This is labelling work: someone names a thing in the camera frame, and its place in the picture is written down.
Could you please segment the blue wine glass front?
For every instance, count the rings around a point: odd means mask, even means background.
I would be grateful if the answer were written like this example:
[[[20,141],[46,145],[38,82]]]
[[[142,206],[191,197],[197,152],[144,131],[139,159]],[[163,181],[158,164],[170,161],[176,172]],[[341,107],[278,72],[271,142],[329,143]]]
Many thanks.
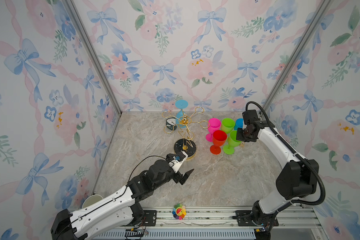
[[[238,129],[242,129],[244,126],[244,120],[242,118],[240,119],[237,119],[236,122],[235,122],[235,127],[234,127],[234,130],[238,130]]]

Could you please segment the green wine glass front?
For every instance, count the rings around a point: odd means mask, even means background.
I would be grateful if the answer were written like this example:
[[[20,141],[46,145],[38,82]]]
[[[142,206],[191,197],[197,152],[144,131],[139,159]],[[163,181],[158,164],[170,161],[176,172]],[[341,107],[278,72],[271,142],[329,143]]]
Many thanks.
[[[227,135],[234,130],[236,122],[231,118],[224,118],[221,121],[221,131],[225,132]]]

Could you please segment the green wine glass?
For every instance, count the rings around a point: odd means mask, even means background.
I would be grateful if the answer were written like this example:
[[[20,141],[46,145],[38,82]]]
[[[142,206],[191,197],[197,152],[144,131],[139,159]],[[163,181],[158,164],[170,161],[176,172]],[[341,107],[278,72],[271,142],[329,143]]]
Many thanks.
[[[223,151],[227,155],[232,155],[235,152],[235,147],[241,144],[241,141],[237,140],[237,131],[231,131],[227,138],[227,145],[224,145]]]
[[[236,122],[231,118],[224,118],[221,121],[221,131],[225,132],[227,135],[234,130]]]

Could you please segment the green wine glass back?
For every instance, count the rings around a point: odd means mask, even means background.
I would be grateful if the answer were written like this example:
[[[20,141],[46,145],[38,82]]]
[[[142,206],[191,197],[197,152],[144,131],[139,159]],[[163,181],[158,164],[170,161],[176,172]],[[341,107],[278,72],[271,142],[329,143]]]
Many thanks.
[[[224,145],[223,151],[227,155],[232,155],[235,152],[235,147],[241,144],[241,141],[237,140],[237,131],[231,131],[227,138],[227,145]]]

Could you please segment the red wine glass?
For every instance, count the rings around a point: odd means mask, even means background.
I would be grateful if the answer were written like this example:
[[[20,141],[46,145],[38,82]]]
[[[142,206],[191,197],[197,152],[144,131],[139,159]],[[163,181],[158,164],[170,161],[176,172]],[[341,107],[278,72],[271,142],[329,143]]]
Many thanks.
[[[213,145],[210,147],[210,152],[214,155],[221,153],[221,146],[223,146],[227,140],[227,134],[224,131],[217,130],[212,135]]]

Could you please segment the magenta wine glass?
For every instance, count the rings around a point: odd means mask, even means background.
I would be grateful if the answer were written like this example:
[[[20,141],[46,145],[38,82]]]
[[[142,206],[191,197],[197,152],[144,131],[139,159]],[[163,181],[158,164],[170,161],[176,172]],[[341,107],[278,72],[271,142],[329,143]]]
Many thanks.
[[[213,133],[220,129],[221,121],[217,118],[212,118],[212,119],[208,120],[208,123],[209,123],[209,127],[208,127],[209,133],[206,135],[206,140],[208,142],[212,142],[213,141]]]

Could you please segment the light blue wine glass back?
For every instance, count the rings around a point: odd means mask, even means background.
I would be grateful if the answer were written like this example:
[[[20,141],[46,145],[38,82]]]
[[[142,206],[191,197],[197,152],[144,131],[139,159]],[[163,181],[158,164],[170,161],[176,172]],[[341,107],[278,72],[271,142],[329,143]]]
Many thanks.
[[[175,102],[175,107],[179,109],[179,112],[175,115],[176,125],[183,129],[185,126],[180,124],[180,119],[184,116],[184,109],[188,107],[188,102],[186,100],[178,100]]]

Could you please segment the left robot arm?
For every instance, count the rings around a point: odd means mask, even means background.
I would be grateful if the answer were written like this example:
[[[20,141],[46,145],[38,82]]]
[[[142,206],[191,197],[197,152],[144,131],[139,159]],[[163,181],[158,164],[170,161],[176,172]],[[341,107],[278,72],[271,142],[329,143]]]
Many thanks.
[[[183,163],[176,158],[157,160],[148,170],[97,203],[74,212],[60,211],[51,228],[52,239],[91,240],[116,227],[140,224],[144,216],[140,201],[170,181],[181,185],[187,181],[193,171],[181,174],[179,169]]]

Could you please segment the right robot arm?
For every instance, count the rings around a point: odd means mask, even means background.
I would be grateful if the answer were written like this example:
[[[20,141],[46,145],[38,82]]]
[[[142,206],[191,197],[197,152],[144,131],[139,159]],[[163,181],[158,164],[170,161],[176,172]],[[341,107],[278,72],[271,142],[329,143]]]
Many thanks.
[[[252,222],[261,231],[268,232],[274,226],[277,214],[291,205],[320,205],[325,200],[325,186],[319,176],[319,164],[298,153],[268,118],[261,120],[256,110],[246,110],[243,120],[245,128],[238,129],[237,140],[262,142],[282,169],[276,179],[276,189],[256,201],[250,214],[239,217],[239,220]]]

